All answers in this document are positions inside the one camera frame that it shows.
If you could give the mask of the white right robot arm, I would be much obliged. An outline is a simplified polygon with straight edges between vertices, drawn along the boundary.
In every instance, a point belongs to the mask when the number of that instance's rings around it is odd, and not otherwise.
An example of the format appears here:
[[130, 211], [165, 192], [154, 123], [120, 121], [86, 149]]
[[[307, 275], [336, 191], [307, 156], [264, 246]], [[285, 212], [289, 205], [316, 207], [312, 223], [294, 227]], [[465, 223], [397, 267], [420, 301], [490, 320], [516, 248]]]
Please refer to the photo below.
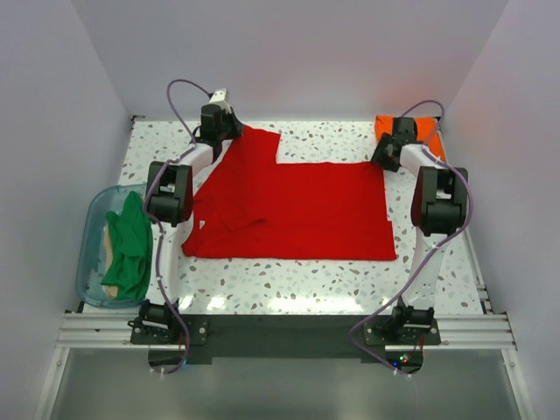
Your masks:
[[403, 168], [416, 178], [410, 207], [416, 245], [406, 291], [391, 314], [370, 328], [384, 343], [414, 344], [437, 332], [438, 276], [449, 239], [466, 223], [468, 171], [447, 164], [433, 119], [380, 117], [375, 130], [379, 140], [371, 162], [390, 172]]

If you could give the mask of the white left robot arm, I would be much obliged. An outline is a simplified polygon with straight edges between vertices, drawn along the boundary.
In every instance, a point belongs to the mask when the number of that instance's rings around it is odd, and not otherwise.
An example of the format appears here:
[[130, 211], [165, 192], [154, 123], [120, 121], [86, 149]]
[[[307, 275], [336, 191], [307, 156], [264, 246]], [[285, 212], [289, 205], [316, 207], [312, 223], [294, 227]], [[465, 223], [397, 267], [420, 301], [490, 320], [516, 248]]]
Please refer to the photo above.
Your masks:
[[222, 143], [241, 136], [243, 123], [226, 101], [201, 108], [199, 135], [175, 159], [150, 164], [143, 210], [151, 222], [151, 272], [130, 342], [144, 346], [203, 346], [208, 319], [179, 309], [179, 254], [193, 231], [193, 178], [215, 163]]

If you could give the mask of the green t shirt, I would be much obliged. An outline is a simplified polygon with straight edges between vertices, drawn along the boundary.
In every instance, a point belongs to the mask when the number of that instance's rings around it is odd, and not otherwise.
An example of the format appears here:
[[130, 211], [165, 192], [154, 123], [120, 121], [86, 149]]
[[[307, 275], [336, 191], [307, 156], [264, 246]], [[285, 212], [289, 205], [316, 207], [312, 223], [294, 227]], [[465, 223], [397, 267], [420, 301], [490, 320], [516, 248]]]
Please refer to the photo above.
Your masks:
[[143, 207], [143, 196], [131, 192], [120, 213], [106, 214], [114, 259], [101, 284], [118, 287], [116, 300], [140, 302], [150, 285], [153, 236]]

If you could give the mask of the folded orange t shirt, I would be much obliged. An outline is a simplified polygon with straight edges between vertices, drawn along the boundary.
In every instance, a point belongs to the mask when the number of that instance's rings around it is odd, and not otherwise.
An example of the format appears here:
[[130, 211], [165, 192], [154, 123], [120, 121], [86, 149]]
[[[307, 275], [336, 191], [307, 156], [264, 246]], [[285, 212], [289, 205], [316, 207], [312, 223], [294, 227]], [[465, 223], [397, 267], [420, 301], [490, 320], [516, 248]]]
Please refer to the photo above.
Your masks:
[[[377, 115], [374, 119], [375, 142], [378, 144], [384, 134], [392, 135], [396, 132], [394, 128], [394, 120], [396, 116]], [[429, 134], [436, 128], [438, 119], [435, 116], [413, 117], [416, 123], [418, 142], [424, 142]], [[440, 131], [438, 130], [428, 141], [428, 147], [431, 153], [438, 157], [441, 161], [445, 161], [445, 152], [441, 142]]]

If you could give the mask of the aluminium frame rail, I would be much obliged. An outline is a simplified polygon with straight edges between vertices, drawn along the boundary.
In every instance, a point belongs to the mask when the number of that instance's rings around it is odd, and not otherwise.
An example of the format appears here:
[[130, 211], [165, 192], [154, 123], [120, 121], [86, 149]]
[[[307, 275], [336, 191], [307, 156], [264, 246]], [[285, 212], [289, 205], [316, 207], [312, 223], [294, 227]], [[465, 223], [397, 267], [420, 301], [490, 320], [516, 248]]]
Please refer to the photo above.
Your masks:
[[[131, 313], [67, 313], [55, 339], [59, 348], [121, 349], [131, 347]], [[437, 319], [443, 349], [515, 350], [508, 316], [441, 315]]]

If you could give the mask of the red t shirt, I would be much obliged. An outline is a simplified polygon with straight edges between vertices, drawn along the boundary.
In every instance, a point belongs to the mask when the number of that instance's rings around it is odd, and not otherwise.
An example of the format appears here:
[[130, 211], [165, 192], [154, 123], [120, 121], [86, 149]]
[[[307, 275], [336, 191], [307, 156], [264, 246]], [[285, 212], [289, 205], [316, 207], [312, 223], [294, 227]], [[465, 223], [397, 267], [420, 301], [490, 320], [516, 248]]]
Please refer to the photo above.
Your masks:
[[247, 127], [193, 199], [185, 256], [394, 261], [382, 169], [280, 164], [277, 133]]

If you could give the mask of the beige t shirt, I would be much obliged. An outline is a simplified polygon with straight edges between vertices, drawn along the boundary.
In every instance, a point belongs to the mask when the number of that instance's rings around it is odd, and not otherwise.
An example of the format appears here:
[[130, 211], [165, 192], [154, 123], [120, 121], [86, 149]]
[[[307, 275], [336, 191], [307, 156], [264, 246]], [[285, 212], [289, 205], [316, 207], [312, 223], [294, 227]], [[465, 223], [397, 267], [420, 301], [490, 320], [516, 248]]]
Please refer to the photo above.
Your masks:
[[[104, 252], [105, 252], [104, 276], [106, 276], [109, 273], [109, 269], [110, 269], [111, 264], [112, 264], [113, 259], [114, 259], [112, 241], [110, 239], [109, 225], [108, 224], [105, 224], [104, 229], [103, 229], [103, 249], [104, 249]], [[106, 285], [106, 284], [103, 283], [101, 285], [101, 287], [102, 287], [107, 299], [116, 300], [117, 294], [118, 294], [118, 287], [117, 286]]]

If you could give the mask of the clear blue plastic bin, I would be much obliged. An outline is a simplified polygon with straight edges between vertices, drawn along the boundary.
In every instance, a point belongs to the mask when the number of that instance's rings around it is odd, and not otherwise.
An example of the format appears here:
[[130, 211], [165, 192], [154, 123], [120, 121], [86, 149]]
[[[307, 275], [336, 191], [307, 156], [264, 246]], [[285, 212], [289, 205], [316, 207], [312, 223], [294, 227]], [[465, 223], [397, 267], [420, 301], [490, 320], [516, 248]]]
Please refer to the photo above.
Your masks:
[[146, 184], [113, 185], [99, 192], [91, 201], [83, 231], [76, 273], [76, 291], [85, 304], [104, 309], [124, 309], [137, 305], [130, 300], [110, 299], [102, 286], [106, 271], [104, 228], [109, 211], [120, 213], [131, 192], [143, 195]]

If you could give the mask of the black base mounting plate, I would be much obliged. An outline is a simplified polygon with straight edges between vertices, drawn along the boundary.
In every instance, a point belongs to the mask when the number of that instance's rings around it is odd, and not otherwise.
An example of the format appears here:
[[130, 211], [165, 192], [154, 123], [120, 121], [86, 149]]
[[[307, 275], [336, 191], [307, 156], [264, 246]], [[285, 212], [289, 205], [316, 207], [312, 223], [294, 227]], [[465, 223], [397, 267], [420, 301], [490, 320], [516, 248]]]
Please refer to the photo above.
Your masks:
[[441, 344], [438, 324], [398, 325], [389, 315], [185, 315], [128, 323], [130, 341], [149, 348], [153, 368], [216, 359], [354, 359], [415, 373], [424, 349]]

